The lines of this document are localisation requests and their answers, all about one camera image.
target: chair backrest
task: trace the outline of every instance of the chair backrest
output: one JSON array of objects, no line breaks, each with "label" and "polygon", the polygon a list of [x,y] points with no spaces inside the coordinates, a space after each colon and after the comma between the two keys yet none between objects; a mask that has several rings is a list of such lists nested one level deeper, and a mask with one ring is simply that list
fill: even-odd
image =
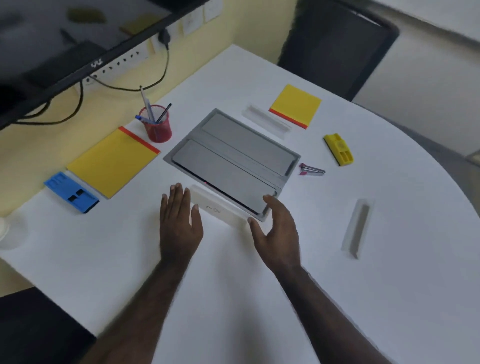
[{"label": "chair backrest", "polygon": [[398,28],[334,0],[299,0],[278,65],[351,101],[398,37]]}]

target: power strip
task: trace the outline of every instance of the power strip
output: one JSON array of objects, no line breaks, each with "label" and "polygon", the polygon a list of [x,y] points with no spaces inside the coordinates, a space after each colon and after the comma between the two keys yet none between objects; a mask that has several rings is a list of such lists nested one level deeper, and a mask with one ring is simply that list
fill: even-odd
[{"label": "power strip", "polygon": [[[90,76],[84,78],[84,93],[87,94],[102,87],[101,84],[92,79],[96,76],[102,82],[111,84],[116,77],[126,73],[128,70],[135,68],[142,61],[146,60],[150,54],[148,52],[148,42],[146,40],[140,43],[138,46],[132,48],[127,53],[122,54],[120,57],[114,59],[112,62],[107,63],[102,68],[99,68],[91,73]],[[80,94],[80,84],[75,84],[75,90]]]}]

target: red mesh pen holder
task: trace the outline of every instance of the red mesh pen holder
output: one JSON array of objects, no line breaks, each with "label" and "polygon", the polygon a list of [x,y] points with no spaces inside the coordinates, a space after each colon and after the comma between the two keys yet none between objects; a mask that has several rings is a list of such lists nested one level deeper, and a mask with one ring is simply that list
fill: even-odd
[{"label": "red mesh pen holder", "polygon": [[[164,111],[165,108],[163,106],[152,105],[152,112],[155,119],[154,121],[156,121]],[[143,108],[140,110],[139,115],[148,119],[147,109]],[[170,129],[170,114],[168,111],[159,124],[149,124],[143,121],[142,124],[147,131],[148,138],[154,143],[164,143],[170,140],[172,137],[172,130]]]}]

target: blue pen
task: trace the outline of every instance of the blue pen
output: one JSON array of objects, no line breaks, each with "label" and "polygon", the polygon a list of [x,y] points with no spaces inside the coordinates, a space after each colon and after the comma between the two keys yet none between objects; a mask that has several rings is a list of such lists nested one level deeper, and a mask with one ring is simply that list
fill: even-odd
[{"label": "blue pen", "polygon": [[143,116],[140,116],[140,115],[135,115],[135,119],[146,122],[147,124],[154,124],[154,122],[151,121],[150,119],[144,118]]}]

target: yellow notepad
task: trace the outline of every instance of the yellow notepad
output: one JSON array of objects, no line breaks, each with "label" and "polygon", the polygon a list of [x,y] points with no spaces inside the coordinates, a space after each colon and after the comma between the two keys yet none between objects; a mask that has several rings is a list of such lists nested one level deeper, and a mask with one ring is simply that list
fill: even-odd
[{"label": "yellow notepad", "polygon": [[270,112],[307,129],[322,101],[308,92],[287,85],[270,108]]},{"label": "yellow notepad", "polygon": [[102,195],[111,198],[159,153],[157,148],[120,127],[67,168]]}]

